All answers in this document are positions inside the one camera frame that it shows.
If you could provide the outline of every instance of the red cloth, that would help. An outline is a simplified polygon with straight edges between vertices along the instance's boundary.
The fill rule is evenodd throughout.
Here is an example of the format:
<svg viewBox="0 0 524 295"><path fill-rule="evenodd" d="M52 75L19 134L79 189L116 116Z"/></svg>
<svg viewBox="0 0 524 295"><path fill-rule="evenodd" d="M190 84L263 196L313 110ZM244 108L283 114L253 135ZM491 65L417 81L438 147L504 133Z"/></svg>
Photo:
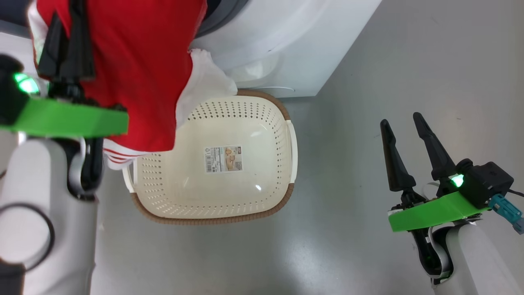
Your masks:
<svg viewBox="0 0 524 295"><path fill-rule="evenodd" d="M96 79L82 82L103 107L127 108L127 135L110 138L143 152L171 150L175 108L192 70L188 53L207 10L206 0L87 0ZM67 35L68 0L37 0L49 26L54 11Z"/></svg>

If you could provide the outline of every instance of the clothing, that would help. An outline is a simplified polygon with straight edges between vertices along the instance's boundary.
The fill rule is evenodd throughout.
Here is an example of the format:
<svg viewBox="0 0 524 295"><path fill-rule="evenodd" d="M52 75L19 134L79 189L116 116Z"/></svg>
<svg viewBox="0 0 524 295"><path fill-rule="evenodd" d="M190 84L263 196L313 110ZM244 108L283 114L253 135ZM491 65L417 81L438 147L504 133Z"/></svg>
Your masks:
<svg viewBox="0 0 524 295"><path fill-rule="evenodd" d="M119 103L129 114L128 134L104 141L111 168L130 163L122 154L173 149L176 128L194 107L211 97L236 94L234 82L208 52L188 52L206 0L89 0L86 9L96 78L81 82L85 96L101 107ZM38 0L29 8L36 63L55 12L69 36L68 0Z"/></svg>

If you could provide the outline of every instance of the glowing green led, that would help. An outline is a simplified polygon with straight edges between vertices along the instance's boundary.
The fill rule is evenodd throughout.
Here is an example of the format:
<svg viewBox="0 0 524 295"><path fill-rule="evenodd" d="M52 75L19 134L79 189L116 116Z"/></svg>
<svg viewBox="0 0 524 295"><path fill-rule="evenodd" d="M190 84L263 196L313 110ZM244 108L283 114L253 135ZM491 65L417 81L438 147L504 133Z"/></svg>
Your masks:
<svg viewBox="0 0 524 295"><path fill-rule="evenodd" d="M18 88L25 93L38 93L38 85L30 76L24 73L16 73L14 75L16 82L18 83Z"/></svg>
<svg viewBox="0 0 524 295"><path fill-rule="evenodd" d="M464 175L460 174L451 179L456 187L460 187L464 183Z"/></svg>

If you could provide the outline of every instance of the green bracket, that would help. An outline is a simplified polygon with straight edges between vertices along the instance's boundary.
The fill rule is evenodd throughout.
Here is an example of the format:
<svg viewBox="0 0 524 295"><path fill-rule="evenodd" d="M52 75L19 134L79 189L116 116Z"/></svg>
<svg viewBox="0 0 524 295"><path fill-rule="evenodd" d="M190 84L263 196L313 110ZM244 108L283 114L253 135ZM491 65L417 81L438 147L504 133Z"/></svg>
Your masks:
<svg viewBox="0 0 524 295"><path fill-rule="evenodd" d="M427 228L463 219L488 209L475 208L461 193L455 192L394 213L389 216L389 224L394 232Z"/></svg>
<svg viewBox="0 0 524 295"><path fill-rule="evenodd" d="M31 136L55 138L100 138L127 133L126 112L59 102L30 95L23 111L11 126Z"/></svg>

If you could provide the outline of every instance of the product label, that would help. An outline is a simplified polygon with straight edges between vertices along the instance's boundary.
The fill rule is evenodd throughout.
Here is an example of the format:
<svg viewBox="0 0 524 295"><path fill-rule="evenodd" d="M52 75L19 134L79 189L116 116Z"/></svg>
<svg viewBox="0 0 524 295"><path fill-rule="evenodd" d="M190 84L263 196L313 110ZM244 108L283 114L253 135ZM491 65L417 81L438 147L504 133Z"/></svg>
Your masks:
<svg viewBox="0 0 524 295"><path fill-rule="evenodd" d="M242 171L242 147L240 145L204 148L206 173Z"/></svg>

